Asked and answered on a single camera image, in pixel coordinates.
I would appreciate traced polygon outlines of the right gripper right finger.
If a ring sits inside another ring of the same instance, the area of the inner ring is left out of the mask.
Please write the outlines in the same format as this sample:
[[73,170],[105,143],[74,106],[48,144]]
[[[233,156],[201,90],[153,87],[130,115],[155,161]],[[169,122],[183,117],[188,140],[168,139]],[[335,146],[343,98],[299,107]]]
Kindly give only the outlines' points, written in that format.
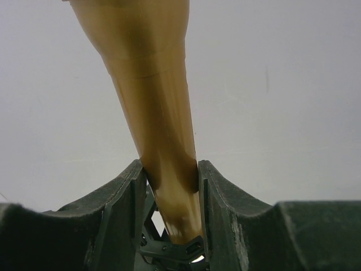
[[199,162],[211,270],[359,270],[360,201],[269,205]]

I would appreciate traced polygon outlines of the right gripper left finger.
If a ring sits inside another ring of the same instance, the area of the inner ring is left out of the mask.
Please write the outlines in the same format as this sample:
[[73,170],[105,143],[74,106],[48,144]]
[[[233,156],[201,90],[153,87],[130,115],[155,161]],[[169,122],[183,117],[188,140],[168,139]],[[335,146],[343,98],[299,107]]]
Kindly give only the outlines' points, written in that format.
[[133,270],[146,177],[139,160],[57,211],[1,204],[2,270]]

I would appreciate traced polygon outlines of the gold microphone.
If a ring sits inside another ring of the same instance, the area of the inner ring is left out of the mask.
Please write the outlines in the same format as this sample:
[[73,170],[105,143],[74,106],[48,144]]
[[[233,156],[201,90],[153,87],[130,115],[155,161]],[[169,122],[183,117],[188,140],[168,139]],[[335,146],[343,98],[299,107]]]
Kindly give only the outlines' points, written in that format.
[[170,240],[202,234],[186,75],[189,1],[70,1],[112,79]]

